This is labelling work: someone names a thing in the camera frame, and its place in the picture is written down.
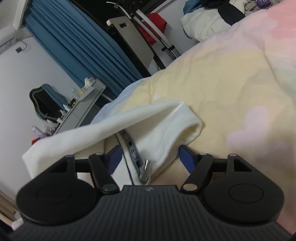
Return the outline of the white zip sweatshirt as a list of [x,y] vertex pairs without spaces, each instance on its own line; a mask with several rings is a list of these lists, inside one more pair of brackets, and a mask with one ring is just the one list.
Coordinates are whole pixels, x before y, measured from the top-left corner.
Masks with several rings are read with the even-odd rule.
[[120,145],[123,154],[111,175],[119,188],[147,185],[171,164],[178,148],[201,132],[202,121],[180,101],[156,102],[110,116],[99,123],[43,138],[22,159],[31,178],[66,155],[86,158]]

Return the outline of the grey white clothes pile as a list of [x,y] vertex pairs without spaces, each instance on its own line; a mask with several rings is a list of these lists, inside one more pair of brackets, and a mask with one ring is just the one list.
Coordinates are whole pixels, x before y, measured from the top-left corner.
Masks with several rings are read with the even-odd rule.
[[234,5],[237,9],[239,9],[245,16],[250,15],[251,13],[255,13],[261,9],[269,9],[276,4],[281,3],[283,0],[270,0],[266,1],[267,5],[260,6],[259,3],[263,3],[263,1],[241,1],[241,0],[230,0],[229,3]]

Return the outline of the white dressing table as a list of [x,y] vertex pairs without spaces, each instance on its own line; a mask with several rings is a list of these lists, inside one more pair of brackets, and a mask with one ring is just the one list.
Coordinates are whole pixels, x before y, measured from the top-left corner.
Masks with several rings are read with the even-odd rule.
[[100,110],[97,101],[99,97],[102,97],[105,89],[106,86],[100,80],[93,81],[77,103],[67,112],[62,122],[54,128],[53,135],[90,124]]

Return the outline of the black framed mirror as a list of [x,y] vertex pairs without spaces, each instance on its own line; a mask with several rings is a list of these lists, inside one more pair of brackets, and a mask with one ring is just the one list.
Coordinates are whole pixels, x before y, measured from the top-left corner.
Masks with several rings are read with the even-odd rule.
[[37,116],[42,120],[50,120],[54,123],[57,123],[58,118],[61,118],[60,110],[64,110],[64,105],[68,103],[65,96],[56,92],[48,84],[32,89],[29,98]]

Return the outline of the pastel rainbow duvet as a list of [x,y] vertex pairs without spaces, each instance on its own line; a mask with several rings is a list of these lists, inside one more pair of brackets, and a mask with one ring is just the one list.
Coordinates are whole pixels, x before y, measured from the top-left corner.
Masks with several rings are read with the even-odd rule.
[[117,111],[180,100],[201,119],[191,142],[236,153],[281,187],[278,219],[295,232],[295,1],[252,13],[139,85]]

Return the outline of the left blue curtain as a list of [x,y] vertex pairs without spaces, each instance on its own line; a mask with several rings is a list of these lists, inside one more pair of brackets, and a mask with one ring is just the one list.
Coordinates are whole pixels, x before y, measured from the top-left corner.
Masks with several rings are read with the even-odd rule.
[[24,21],[79,87],[85,78],[97,77],[107,95],[116,98],[142,78],[117,42],[69,1],[30,1]]

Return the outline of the white puffy jacket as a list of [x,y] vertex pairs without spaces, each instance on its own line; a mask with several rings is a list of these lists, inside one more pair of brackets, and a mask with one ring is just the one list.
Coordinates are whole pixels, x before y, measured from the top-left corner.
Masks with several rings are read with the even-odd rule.
[[227,31],[226,23],[217,9],[199,8],[181,18],[182,28],[188,38],[202,42],[211,36]]

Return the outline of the red cloth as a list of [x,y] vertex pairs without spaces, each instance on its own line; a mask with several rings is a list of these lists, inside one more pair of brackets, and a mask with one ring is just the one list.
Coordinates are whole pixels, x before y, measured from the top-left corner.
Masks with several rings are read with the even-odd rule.
[[139,9],[136,11],[137,16],[139,16],[147,25],[151,28],[150,32],[152,34],[152,37],[154,39],[162,44],[165,47],[168,47],[166,44],[166,37],[165,35],[161,32],[161,30],[149,19],[148,16],[146,16],[143,12],[141,12]]

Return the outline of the white air conditioner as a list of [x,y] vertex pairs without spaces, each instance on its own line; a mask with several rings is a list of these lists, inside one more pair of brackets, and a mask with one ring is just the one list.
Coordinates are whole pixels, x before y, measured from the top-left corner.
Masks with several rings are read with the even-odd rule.
[[1,29],[0,35],[0,54],[7,51],[16,42],[16,29],[12,25],[8,25]]

